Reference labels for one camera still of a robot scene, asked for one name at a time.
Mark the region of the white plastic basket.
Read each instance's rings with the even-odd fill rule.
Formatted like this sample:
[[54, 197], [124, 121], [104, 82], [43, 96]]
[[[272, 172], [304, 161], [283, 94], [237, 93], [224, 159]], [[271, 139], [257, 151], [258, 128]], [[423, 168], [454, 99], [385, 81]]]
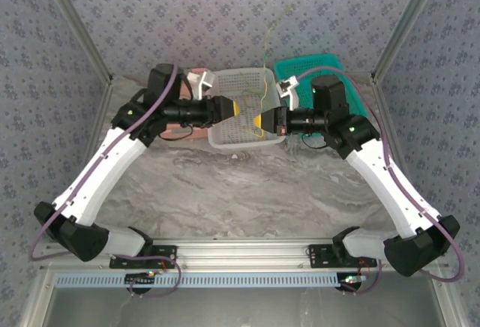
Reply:
[[239, 115], [208, 129], [208, 141], [216, 149], [249, 149], [270, 146], [285, 140], [283, 136], [264, 132], [254, 125], [261, 112], [279, 107], [275, 76], [268, 68], [249, 67], [214, 72], [213, 96], [234, 100]]

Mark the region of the pink plastic basket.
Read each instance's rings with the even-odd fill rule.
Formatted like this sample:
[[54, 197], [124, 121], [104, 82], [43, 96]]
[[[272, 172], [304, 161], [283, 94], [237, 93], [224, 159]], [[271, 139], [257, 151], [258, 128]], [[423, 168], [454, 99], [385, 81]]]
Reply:
[[202, 100], [194, 100], [187, 81], [189, 72], [202, 73], [205, 68], [194, 68], [180, 74], [179, 87], [174, 87], [163, 112], [168, 118], [166, 130], [160, 134], [165, 141], [192, 140], [207, 137], [207, 128], [212, 125], [211, 99], [208, 91]]

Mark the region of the teal plastic basket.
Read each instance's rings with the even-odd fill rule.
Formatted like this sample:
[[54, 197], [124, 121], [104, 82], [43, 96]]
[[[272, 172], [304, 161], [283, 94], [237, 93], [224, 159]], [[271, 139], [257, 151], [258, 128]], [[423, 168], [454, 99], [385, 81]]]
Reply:
[[[309, 55], [279, 61], [274, 65], [274, 72], [277, 75], [278, 82], [286, 80], [291, 76], [297, 78], [299, 85], [295, 90], [299, 99], [298, 108], [311, 108], [313, 106], [313, 97], [311, 94], [311, 80], [313, 78], [319, 76], [335, 76], [344, 84], [350, 112], [367, 118], [365, 108], [362, 106], [362, 102], [355, 91], [356, 86], [353, 78], [343, 70], [341, 63], [334, 55]], [[288, 107], [287, 99], [285, 106], [278, 107]], [[274, 121], [266, 122], [277, 122], [279, 124], [279, 111]]]

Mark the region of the left small controller board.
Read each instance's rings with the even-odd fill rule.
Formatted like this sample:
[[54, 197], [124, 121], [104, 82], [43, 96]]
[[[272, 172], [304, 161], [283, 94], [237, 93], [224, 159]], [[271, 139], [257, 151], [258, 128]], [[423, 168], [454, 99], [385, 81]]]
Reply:
[[155, 282], [156, 273], [154, 271], [130, 273], [124, 276], [125, 285], [152, 285]]

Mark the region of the small controller board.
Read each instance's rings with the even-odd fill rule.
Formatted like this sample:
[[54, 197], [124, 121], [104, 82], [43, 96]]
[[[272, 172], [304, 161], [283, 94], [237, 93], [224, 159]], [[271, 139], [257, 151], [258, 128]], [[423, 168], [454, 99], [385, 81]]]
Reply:
[[130, 273], [124, 276], [125, 285], [152, 285], [155, 282], [156, 273], [154, 271]]
[[337, 273], [337, 279], [340, 284], [337, 290], [357, 293], [362, 284], [367, 280], [367, 277], [363, 274]]

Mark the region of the right small controller board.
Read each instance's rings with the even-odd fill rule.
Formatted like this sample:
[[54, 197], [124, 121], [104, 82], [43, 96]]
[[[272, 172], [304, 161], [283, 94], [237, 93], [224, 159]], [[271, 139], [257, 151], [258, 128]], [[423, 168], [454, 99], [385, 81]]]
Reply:
[[362, 284], [367, 280], [367, 277], [363, 274], [337, 273], [337, 279], [340, 284], [337, 290], [357, 293]]

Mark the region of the grey metal sheet panel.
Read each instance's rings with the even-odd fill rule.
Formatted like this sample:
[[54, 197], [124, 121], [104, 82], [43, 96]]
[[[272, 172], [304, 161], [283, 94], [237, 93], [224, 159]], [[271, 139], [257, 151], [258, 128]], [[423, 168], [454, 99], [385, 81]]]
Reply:
[[470, 327], [450, 286], [391, 272], [364, 295], [333, 288], [182, 288], [134, 298], [100, 275], [48, 271], [20, 327]]

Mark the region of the aluminium frame post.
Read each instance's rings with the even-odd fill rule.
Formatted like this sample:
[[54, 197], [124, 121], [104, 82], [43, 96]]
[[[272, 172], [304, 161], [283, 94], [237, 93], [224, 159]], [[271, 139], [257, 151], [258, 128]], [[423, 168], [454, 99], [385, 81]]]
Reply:
[[83, 23], [77, 9], [71, 0], [54, 0], [59, 9], [61, 10], [64, 18], [67, 20], [71, 31], [75, 35], [79, 42], [79, 45], [83, 48], [89, 61], [97, 75], [106, 83], [111, 80], [111, 73], [109, 72], [104, 60], [101, 57], [100, 52], [95, 46], [94, 41], [90, 37], [90, 34]]
[[408, 0], [408, 4], [396, 23], [391, 37], [371, 73], [371, 79], [374, 84], [379, 84], [385, 77], [427, 3], [428, 0]]

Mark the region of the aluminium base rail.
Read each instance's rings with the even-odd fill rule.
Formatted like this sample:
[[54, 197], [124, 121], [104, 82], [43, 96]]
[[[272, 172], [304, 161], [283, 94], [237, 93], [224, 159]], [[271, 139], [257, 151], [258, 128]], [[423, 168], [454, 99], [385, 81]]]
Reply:
[[[325, 238], [157, 238], [154, 245], [177, 246], [176, 261], [183, 272], [300, 272], [312, 269], [309, 245], [329, 243]], [[82, 262], [73, 255], [39, 262], [64, 270], [108, 269], [110, 257]]]

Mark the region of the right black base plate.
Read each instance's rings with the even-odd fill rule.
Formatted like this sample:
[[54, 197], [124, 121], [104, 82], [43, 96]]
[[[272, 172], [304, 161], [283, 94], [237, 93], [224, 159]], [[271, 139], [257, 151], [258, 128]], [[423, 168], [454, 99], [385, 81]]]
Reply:
[[344, 247], [334, 244], [310, 244], [306, 254], [312, 269], [377, 267], [376, 259], [350, 256]]

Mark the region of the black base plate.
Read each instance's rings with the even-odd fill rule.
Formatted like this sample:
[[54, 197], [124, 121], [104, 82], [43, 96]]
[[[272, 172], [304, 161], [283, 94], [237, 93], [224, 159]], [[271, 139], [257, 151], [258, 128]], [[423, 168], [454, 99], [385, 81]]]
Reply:
[[312, 269], [377, 267], [376, 259], [350, 256], [344, 247], [334, 244], [310, 244], [306, 254]]
[[164, 259], [149, 259], [149, 260], [132, 260], [119, 256], [110, 258], [109, 267], [111, 269], [175, 269], [173, 262], [176, 260], [178, 248], [175, 245], [160, 245], [153, 244], [149, 247], [144, 247], [140, 253], [140, 257], [155, 257], [162, 256], [168, 258]]

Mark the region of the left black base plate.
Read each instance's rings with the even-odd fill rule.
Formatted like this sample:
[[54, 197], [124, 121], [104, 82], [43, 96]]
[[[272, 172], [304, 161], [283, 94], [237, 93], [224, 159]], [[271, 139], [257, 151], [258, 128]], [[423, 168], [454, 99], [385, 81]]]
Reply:
[[140, 253], [140, 257], [155, 257], [162, 256], [168, 258], [164, 259], [149, 259], [149, 260], [132, 260], [119, 256], [110, 258], [109, 267], [111, 269], [175, 269], [173, 262], [176, 260], [178, 248], [175, 245], [160, 245], [153, 244], [149, 247], [144, 247]]

